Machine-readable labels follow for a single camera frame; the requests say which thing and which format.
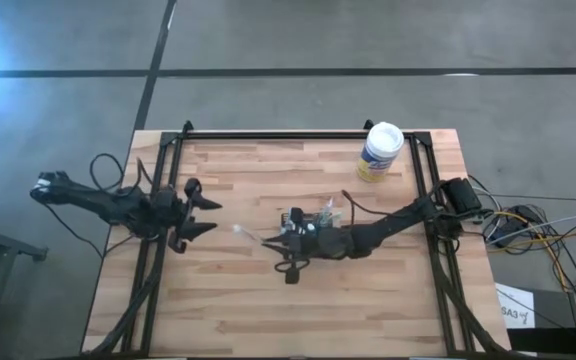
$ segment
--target label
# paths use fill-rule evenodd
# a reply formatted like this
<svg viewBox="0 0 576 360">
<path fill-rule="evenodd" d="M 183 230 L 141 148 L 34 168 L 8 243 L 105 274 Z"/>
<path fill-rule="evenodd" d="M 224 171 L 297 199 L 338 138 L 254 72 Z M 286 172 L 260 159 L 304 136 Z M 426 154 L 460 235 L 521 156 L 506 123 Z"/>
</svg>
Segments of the label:
<svg viewBox="0 0 576 360">
<path fill-rule="evenodd" d="M 359 158 L 359 164 L 357 164 L 357 174 L 362 179 L 369 182 L 381 181 L 386 177 L 388 169 L 395 158 L 380 158 L 368 151 L 368 147 L 364 145 L 364 149 L 361 151 L 361 157 Z"/>
<path fill-rule="evenodd" d="M 506 285 L 495 284 L 501 315 L 508 329 L 530 329 L 535 327 L 533 294 Z"/>
</svg>

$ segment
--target clear plastic object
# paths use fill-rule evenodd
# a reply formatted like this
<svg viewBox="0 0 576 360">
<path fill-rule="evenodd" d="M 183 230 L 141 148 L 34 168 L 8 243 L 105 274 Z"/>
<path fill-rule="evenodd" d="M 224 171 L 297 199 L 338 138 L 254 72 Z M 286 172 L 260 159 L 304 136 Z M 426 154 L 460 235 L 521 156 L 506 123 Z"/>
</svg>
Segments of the clear plastic object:
<svg viewBox="0 0 576 360">
<path fill-rule="evenodd" d="M 257 234 L 255 234 L 254 232 L 246 229 L 245 227 L 239 225 L 239 224 L 235 224 L 232 226 L 232 231 L 235 234 L 239 234 L 239 235 L 244 235 L 245 237 L 252 239 L 253 241 L 261 241 L 261 237 L 258 236 Z"/>
</svg>

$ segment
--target white lid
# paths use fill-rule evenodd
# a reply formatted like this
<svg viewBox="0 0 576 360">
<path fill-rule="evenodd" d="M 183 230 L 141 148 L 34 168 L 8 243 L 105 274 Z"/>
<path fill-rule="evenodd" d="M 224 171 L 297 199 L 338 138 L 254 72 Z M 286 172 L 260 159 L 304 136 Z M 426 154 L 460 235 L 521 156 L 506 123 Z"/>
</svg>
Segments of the white lid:
<svg viewBox="0 0 576 360">
<path fill-rule="evenodd" d="M 395 156 L 403 144 L 404 134 L 398 127 L 387 122 L 373 126 L 368 133 L 368 147 L 377 156 Z"/>
</svg>

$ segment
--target wire bundle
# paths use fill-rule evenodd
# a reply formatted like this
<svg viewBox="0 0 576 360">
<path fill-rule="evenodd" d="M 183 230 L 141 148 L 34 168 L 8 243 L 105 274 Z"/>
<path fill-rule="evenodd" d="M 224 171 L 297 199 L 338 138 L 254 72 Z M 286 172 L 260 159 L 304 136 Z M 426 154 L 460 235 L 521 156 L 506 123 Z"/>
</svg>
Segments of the wire bundle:
<svg viewBox="0 0 576 360">
<path fill-rule="evenodd" d="M 526 241 L 519 241 L 515 242 L 512 245 L 506 245 L 500 247 L 499 249 L 489 250 L 490 253 L 500 253 L 506 252 L 510 255 L 523 255 L 529 251 L 540 251 L 544 250 L 548 253 L 552 260 L 552 273 L 561 285 L 562 291 L 566 293 L 573 293 L 576 297 L 576 262 L 573 258 L 570 250 L 566 246 L 565 240 L 571 237 L 576 236 L 576 225 L 571 227 L 565 233 L 560 234 L 557 230 L 552 226 L 554 223 L 574 220 L 576 216 L 563 218 L 556 221 L 549 221 L 546 217 L 545 211 L 533 204 L 526 204 L 526 205 L 516 205 L 510 208 L 502 208 L 497 199 L 495 198 L 496 194 L 492 194 L 486 189 L 486 187 L 475 177 L 469 175 L 471 179 L 473 179 L 481 188 L 476 188 L 475 190 L 483 193 L 484 195 L 490 197 L 492 201 L 495 203 L 497 207 L 497 211 L 494 213 L 494 218 L 491 219 L 490 223 L 484 228 L 484 233 L 482 234 L 486 245 L 494 245 L 499 243 L 502 240 L 508 239 L 513 236 L 517 235 L 526 235 L 530 237 L 530 240 Z M 576 201 L 575 198 L 546 198 L 546 197 L 537 197 L 541 199 L 553 199 L 553 200 L 570 200 Z M 535 215 L 536 218 L 534 219 L 526 219 L 525 217 L 516 213 L 516 210 L 519 206 L 525 206 L 529 208 Z M 512 232 L 510 234 L 504 234 L 496 239 L 491 239 L 494 234 L 496 234 L 497 230 L 500 228 L 500 224 L 503 221 L 508 221 L 508 219 L 514 218 L 525 224 L 526 228 L 520 231 Z M 568 273 L 565 271 L 564 267 L 561 264 L 560 258 L 562 251 L 566 253 L 570 263 L 573 266 L 574 273 L 573 276 L 569 276 Z"/>
</svg>

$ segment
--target wooden plank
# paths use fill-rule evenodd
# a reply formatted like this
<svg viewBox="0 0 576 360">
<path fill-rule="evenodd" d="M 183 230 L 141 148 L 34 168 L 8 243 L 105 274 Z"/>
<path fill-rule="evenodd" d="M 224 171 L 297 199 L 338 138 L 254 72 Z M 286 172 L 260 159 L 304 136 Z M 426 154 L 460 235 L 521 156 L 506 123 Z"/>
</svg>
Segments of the wooden plank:
<svg viewBox="0 0 576 360">
<path fill-rule="evenodd" d="M 136 179 L 138 157 L 149 171 L 154 169 L 160 133 L 135 133 L 126 183 Z M 465 177 L 456 131 L 432 130 L 432 136 L 441 178 Z M 362 145 L 360 140 L 186 141 L 178 187 L 197 177 L 205 196 L 224 208 L 197 211 L 199 221 L 219 227 L 198 238 L 186 254 L 167 249 L 151 355 L 443 355 L 422 226 L 387 239 L 367 259 L 314 260 L 292 286 L 273 270 L 280 260 L 276 253 L 232 231 L 239 224 L 259 236 L 274 235 L 288 207 L 317 211 L 331 197 L 334 211 L 348 223 L 350 207 L 342 189 L 379 211 L 412 202 L 417 192 L 409 148 L 404 147 L 386 181 L 370 184 L 355 175 Z M 357 213 L 357 222 L 377 218 Z M 109 246 L 126 235 L 125 229 L 114 229 Z M 476 236 L 461 240 L 458 259 L 466 300 L 488 332 L 508 347 L 483 243 Z M 84 350 L 98 344 L 125 309 L 137 249 L 136 241 L 129 242 L 105 259 Z M 456 319 L 454 311 L 451 317 Z"/>
</svg>

